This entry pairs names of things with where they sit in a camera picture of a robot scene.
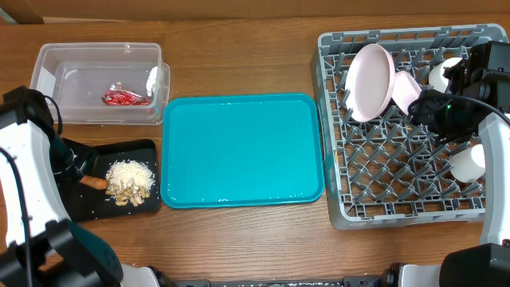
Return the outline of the pink bowl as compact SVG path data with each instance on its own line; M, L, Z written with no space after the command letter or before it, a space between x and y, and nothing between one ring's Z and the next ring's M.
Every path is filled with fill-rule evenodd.
M395 74L392 100L405 115L408 115L408 107L419 98L421 91L421 87L410 73L400 71Z

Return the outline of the pink plate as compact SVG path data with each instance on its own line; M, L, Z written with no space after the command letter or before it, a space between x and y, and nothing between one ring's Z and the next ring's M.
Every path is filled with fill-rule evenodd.
M364 46L347 71L345 101L352 110L351 118L367 122L378 117L390 102L395 82L395 68L391 55L377 44Z

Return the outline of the white tissue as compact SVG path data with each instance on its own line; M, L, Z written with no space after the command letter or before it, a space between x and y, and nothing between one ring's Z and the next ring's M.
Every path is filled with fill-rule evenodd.
M147 90L147 95L149 97L152 97L155 94L158 72L159 72L158 66L153 67L151 69L151 71L149 72L149 76L148 76L147 82L146 82L146 90Z

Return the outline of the red snack wrapper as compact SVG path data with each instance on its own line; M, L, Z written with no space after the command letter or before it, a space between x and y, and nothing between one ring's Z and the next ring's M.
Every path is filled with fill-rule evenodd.
M112 84L101 99L108 106L140 106L151 104L151 101L146 97L128 90L120 82Z

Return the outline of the white paper cup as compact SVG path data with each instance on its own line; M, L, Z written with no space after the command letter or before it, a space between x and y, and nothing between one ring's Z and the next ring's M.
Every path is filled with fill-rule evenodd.
M481 144L474 145L450 157L452 176L463 183L472 183L485 174L485 153Z

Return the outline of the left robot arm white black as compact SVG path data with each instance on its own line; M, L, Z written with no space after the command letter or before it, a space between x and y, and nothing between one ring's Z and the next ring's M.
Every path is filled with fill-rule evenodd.
M7 212L5 286L169 286L153 267L120 262L103 239L76 224L62 202L75 186L107 190L87 175L96 159L74 151L53 126L49 96L20 86L1 105L1 188Z

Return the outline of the orange carrot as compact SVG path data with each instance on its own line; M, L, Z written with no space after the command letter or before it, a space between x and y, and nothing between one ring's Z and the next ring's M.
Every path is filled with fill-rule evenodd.
M108 181L106 179L101 179L88 175L84 175L81 178L80 183L97 190L106 190L108 188Z

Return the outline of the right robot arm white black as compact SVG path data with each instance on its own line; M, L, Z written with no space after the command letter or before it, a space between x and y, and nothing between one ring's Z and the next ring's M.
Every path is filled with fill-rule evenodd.
M440 265L394 263L380 277L381 286L509 284L509 45L475 45L444 76L446 91L421 92L408 114L412 124L437 134L438 145L479 136L487 165L480 243L448 254Z

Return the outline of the white bowl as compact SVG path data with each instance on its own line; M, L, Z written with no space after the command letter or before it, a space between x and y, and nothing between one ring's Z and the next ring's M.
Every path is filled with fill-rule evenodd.
M449 79L443 76L445 69L455 66L461 60L462 60L461 57L451 57L443 61L442 63L436 65L430 71L429 85L431 85L434 90L437 90L439 92L445 92L449 85Z

